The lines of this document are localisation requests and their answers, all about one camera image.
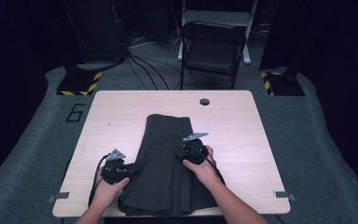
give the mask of person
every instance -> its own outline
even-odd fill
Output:
[[[208,160],[213,161],[213,149],[206,146],[209,155]],[[227,224],[264,224],[267,221],[258,214],[254,208],[241,200],[228,187],[226,187],[218,178],[212,165],[204,161],[200,165],[184,160],[183,165],[194,172],[199,181],[211,192],[222,211],[223,217]],[[98,174],[97,181],[101,180],[101,170]],[[122,190],[130,182],[129,178],[125,178],[115,185],[110,185],[105,181],[101,181],[95,190],[94,198],[86,212],[76,221],[76,224],[98,223],[103,212],[115,199],[116,194]]]

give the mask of folded black fabric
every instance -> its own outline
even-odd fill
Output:
[[[217,206],[211,193],[176,155],[193,133],[190,118],[147,117],[145,134],[133,164],[141,171],[123,189],[118,208],[127,216],[176,217]]]

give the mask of yellow and black hazard tape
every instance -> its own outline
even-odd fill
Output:
[[[91,95],[97,87],[102,73],[95,75],[87,91],[57,91],[57,95]]]
[[[272,74],[272,75],[281,75],[282,73],[261,73],[261,77],[263,78],[263,82],[264,82],[264,87],[266,88],[267,94],[268,95],[274,95],[274,91],[271,88],[271,84],[269,83],[269,78],[267,76],[267,74]]]

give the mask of wooden tabletop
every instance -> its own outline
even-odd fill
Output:
[[[201,105],[208,99],[208,105]],[[56,217],[80,217],[88,200],[96,166],[102,156],[117,148],[125,163],[135,162],[145,133],[147,116],[189,117],[195,133],[213,148],[213,157],[227,186],[261,214],[290,210],[269,141],[249,91],[98,91],[91,105],[74,156],[53,208]],[[105,217],[122,217],[114,201]],[[194,212],[194,216],[221,215],[219,208]]]

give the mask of black chair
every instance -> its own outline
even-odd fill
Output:
[[[230,76],[234,89],[242,52],[246,44],[245,33],[237,27],[191,21],[181,29],[182,69],[180,89],[183,89],[184,70],[201,71]]]

